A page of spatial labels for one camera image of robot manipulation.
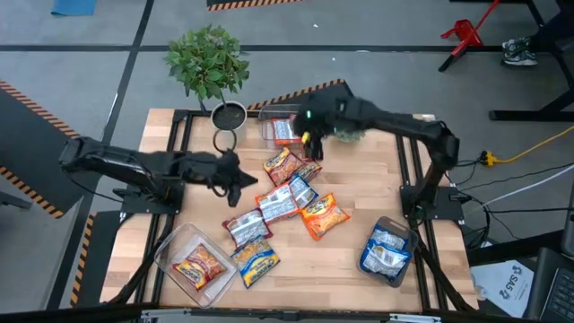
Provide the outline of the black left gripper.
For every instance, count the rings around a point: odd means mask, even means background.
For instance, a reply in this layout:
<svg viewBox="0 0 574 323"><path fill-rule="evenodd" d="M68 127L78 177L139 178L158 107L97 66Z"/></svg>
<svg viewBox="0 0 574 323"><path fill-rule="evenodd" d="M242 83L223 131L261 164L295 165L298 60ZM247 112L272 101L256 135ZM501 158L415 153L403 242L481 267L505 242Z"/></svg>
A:
<svg viewBox="0 0 574 323"><path fill-rule="evenodd" d="M228 205L236 207L240 197L240 187L248 187L258 179L239 169L239 156L232 150L226 150L220 157L212 153L199 153L197 173L210 184L228 188Z"/></svg>

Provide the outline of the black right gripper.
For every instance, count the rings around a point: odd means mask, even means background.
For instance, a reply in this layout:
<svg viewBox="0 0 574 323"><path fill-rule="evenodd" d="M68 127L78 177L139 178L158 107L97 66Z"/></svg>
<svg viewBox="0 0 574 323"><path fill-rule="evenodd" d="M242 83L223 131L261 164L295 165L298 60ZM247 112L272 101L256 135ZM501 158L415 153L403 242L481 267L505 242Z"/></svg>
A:
<svg viewBox="0 0 574 323"><path fill-rule="evenodd" d="M347 101L347 96L312 96L299 105L294 117L294 131L303 134L303 147L306 151L313 149L315 160L324 160L322 137L316 136L312 141L311 134L334 134L347 130L348 122L344 121L343 114Z"/></svg>

